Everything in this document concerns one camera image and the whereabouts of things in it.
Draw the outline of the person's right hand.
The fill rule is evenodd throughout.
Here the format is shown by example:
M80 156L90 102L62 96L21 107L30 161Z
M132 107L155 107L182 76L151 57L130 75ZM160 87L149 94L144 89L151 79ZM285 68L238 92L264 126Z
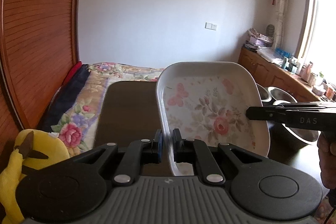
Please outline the person's right hand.
M324 187L334 190L336 185L335 142L327 140L322 132L318 138L319 166Z

